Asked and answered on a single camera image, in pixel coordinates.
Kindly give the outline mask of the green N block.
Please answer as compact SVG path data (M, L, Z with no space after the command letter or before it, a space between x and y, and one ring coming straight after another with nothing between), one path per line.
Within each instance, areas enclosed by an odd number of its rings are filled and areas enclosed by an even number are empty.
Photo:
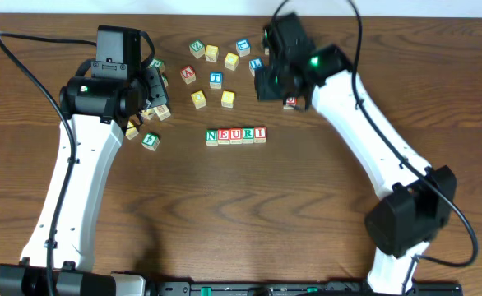
M216 129L206 130L206 145L218 146L218 131Z

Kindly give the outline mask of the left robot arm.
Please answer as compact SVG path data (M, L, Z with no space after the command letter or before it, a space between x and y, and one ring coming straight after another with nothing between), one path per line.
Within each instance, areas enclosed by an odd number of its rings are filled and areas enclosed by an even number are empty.
M96 62L90 77L74 76L61 89L65 123L38 224L18 264L0 265L1 295L154 295L138 274L92 271L96 223L109 170L122 146L128 119L164 105L160 71L130 76L122 64Z

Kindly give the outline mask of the red E block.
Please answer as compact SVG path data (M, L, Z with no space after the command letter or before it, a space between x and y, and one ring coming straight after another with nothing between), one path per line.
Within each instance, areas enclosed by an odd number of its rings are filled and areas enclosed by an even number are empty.
M228 128L218 129L218 144L229 145L230 144L230 130Z

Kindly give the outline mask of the green R block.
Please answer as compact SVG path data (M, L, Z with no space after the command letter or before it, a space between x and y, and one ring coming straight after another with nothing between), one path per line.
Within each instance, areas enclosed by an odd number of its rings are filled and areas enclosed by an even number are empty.
M254 128L244 127L242 129L242 143L243 144L253 144L254 143Z

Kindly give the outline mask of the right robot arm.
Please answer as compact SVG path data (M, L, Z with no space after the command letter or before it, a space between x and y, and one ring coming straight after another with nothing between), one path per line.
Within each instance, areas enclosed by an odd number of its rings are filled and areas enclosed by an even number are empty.
M269 63L255 71L259 100L302 95L325 118L366 172L378 204L365 228L376 251L367 284L375 294L415 290L412 276L449 222L457 180L435 169L397 133L364 88L356 66L331 45L268 45Z

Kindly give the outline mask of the red I block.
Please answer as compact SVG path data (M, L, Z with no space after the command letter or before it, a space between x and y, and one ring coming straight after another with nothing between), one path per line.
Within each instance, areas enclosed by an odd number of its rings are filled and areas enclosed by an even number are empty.
M255 143L265 143L267 139L267 129L266 127L255 127L254 128L254 142Z

